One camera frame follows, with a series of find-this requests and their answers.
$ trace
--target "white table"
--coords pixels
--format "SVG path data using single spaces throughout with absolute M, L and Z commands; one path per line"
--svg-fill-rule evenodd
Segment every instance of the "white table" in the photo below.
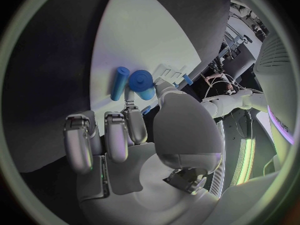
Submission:
M 185 32 L 157 0 L 110 0 L 95 38 L 90 71 L 90 107 L 100 136 L 104 113 L 120 112 L 125 104 L 124 94 L 119 101 L 110 99 L 117 67 L 128 68 L 130 74 L 137 70 L 154 74 L 163 64 L 189 74 L 200 62 Z M 135 95 L 140 110 L 157 102 L 156 96 L 145 101 Z

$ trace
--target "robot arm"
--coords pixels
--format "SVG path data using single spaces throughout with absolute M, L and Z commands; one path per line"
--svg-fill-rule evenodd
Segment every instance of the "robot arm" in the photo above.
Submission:
M 212 118 L 218 118 L 229 114 L 233 109 L 254 108 L 259 111 L 268 112 L 268 105 L 264 94 L 253 93 L 244 89 L 233 95 L 218 95 L 207 97 L 202 100 L 201 105 L 209 112 Z

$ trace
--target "purple light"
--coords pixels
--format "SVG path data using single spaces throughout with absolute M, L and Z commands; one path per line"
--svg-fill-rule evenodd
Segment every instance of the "purple light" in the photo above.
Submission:
M 267 113 L 269 114 L 269 117 L 271 118 L 271 121 L 275 125 L 275 127 L 278 129 L 278 131 L 281 133 L 281 135 L 290 143 L 294 144 L 294 138 L 291 136 L 286 130 L 282 128 L 280 123 L 277 121 L 273 113 L 271 112 L 271 109 L 269 106 L 267 106 Z

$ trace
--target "small blue object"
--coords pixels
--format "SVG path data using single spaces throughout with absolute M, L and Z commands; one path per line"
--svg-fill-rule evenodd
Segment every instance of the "small blue object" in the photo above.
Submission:
M 151 106 L 147 106 L 141 111 L 141 114 L 146 115 L 150 111 L 151 111 Z
M 179 87 L 179 85 L 176 82 L 173 82 L 173 85 L 175 86 L 175 88 Z
M 119 66 L 114 76 L 114 82 L 110 93 L 110 98 L 113 101 L 118 101 L 124 91 L 130 71 L 123 66 Z
M 193 81 L 189 78 L 187 74 L 183 75 L 184 80 L 187 82 L 188 85 L 192 85 Z
M 138 70 L 131 74 L 129 87 L 141 99 L 146 101 L 152 99 L 155 95 L 152 75 L 146 70 Z

